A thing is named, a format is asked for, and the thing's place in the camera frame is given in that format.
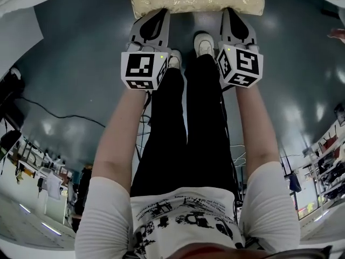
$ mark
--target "eyeglasses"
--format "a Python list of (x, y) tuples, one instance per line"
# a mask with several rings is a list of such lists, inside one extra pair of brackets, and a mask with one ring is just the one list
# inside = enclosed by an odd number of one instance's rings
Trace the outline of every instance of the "eyeglasses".
[[(265, 257), (264, 259), (329, 259), (332, 246), (327, 246), (322, 249), (310, 248), (310, 249), (294, 249), (283, 251)], [(345, 253), (343, 253), (339, 259), (344, 259)]]

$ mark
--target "white cube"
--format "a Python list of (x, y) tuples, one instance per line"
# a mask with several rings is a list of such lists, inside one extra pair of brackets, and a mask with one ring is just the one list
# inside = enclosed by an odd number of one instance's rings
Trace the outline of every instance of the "white cube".
[(249, 88), (263, 77), (264, 57), (250, 50), (223, 45), (217, 61), (227, 84)]
[(129, 89), (156, 90), (168, 69), (169, 53), (123, 52), (121, 79)]

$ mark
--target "shiny floor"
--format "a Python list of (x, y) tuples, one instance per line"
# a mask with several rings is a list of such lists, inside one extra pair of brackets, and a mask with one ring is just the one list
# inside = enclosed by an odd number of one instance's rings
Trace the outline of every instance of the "shiny floor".
[[(343, 26), (321, 14), (327, 6), (322, 0), (265, 3), (262, 16), (246, 16), (265, 57), (259, 87), (281, 154), (300, 155), (335, 121), (333, 108), (344, 98), (345, 45), (327, 37), (332, 28)], [(106, 124), (124, 88), (120, 53), (134, 21), (130, 0), (49, 0), (35, 11), (44, 40), (17, 63), (26, 82), (25, 97), (57, 115), (84, 115)], [(169, 46), (186, 58), (198, 30), (208, 31), (217, 42), (221, 16), (220, 12), (172, 15)], [(242, 144), (234, 90), (224, 99), (231, 142)], [(42, 149), (61, 154), (70, 169), (93, 162), (101, 126), (78, 118), (57, 119), (23, 100), (17, 104), (26, 115), (23, 133)], [(205, 112), (201, 121), (206, 130), (208, 118)], [(244, 151), (231, 149), (234, 158)]]

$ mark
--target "forearm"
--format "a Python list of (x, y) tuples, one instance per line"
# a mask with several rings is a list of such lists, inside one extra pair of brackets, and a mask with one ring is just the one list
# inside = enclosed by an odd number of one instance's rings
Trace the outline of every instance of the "forearm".
[(270, 161), (279, 162), (278, 144), (258, 87), (256, 85), (251, 88), (236, 87), (236, 94), (249, 177), (262, 164)]
[(127, 192), (132, 181), (132, 158), (145, 91), (126, 89), (98, 145), (92, 177), (116, 181)]

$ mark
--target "person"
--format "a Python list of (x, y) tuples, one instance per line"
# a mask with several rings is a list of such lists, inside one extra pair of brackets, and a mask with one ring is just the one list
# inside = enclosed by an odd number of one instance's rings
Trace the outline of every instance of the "person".
[(151, 132), (132, 181), (145, 91), (125, 90), (100, 140), (75, 239), (77, 259), (264, 258), (296, 249), (300, 226), (257, 86), (236, 88), (248, 182), (239, 225), (213, 39), (198, 34), (183, 121), (181, 54), (152, 93)]

